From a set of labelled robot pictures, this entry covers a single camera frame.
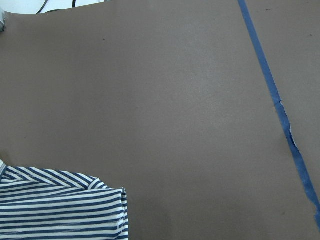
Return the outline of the blue white striped polo shirt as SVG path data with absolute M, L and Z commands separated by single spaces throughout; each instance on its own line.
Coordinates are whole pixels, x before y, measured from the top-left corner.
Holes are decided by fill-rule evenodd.
M 127 193 L 99 178 L 0 164 L 3 240 L 127 240 Z

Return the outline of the brown paper table cover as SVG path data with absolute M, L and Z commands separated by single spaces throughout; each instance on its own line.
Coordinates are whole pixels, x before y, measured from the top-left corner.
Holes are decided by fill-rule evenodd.
M 132 240 L 317 240 L 235 0 L 6 14 L 0 155 L 128 195 Z

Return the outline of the blue tape line lengthwise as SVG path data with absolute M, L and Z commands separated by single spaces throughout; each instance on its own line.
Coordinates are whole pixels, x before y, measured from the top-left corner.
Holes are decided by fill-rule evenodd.
M 251 14 L 247 6 L 247 3 L 244 0 L 239 0 L 238 5 L 242 14 L 242 18 L 245 22 L 250 40 L 252 42 L 257 60 L 259 62 L 262 74 L 264 76 L 266 85 L 268 87 L 270 97 L 272 99 L 274 108 L 279 118 L 283 133 L 285 135 L 287 144 L 289 146 L 305 195 L 308 198 L 308 200 L 314 205 L 314 208 L 315 208 L 314 220 L 316 225 L 319 227 L 320 226 L 320 200 L 314 188 L 314 185 L 310 177 L 310 174 L 308 172 L 303 155 L 301 154 L 297 144 L 295 143 L 294 136 L 292 134 L 290 119 L 286 113 L 285 106 L 282 103 L 281 95 L 279 93 L 276 82 L 272 75 L 272 71 L 270 69 L 267 58 L 265 56 L 265 52 L 261 45 L 254 22 L 251 18 Z

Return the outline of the aluminium frame post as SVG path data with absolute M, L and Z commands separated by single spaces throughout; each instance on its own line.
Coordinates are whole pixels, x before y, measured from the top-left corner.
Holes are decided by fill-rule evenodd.
M 6 13 L 5 11 L 0 7 L 0 32 L 4 32 L 6 27 Z

